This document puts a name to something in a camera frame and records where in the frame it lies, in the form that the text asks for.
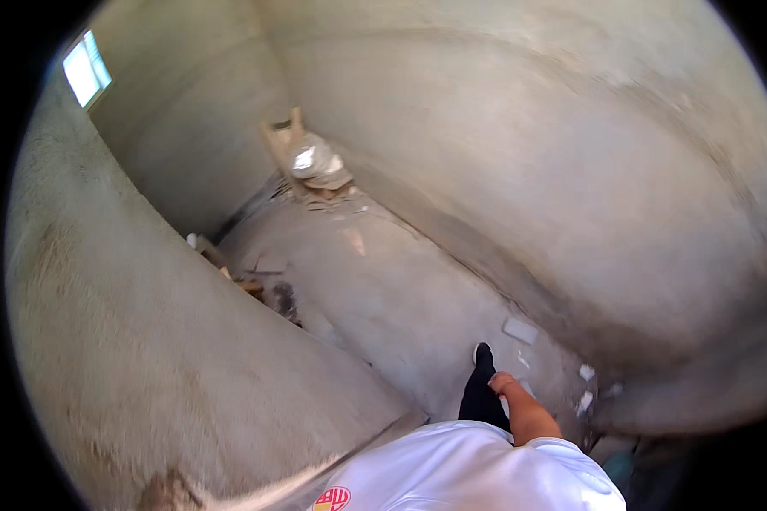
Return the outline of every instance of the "green object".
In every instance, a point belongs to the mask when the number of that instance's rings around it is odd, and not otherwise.
[[[602,465],[602,469],[617,488],[622,487],[628,483],[634,472],[634,455],[630,452],[614,455]]]

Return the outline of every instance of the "white t-shirt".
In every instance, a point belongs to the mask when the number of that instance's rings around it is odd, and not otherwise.
[[[313,511],[625,509],[611,479],[571,442],[522,447],[500,428],[453,420],[416,429],[351,459]]]

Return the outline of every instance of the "concrete floor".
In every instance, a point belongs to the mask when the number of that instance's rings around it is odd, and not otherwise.
[[[516,306],[363,192],[348,197],[331,211],[273,199],[219,245],[231,273],[258,278],[270,301],[279,282],[291,284],[305,330],[358,355],[432,422],[457,418],[472,348],[489,342],[497,370],[525,379],[585,447],[575,410],[596,379],[579,376],[581,361],[542,329],[532,346],[503,333]],[[280,273],[251,272],[257,259]]]

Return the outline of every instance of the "printed logo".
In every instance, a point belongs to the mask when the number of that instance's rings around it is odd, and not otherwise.
[[[341,511],[347,507],[351,492],[343,486],[330,486],[312,505],[312,511]]]

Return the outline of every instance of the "hand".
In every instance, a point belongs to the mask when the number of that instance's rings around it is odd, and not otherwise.
[[[494,376],[488,381],[488,386],[491,387],[498,396],[503,396],[507,388],[511,388],[512,385],[519,385],[514,376],[505,371],[494,373]]]

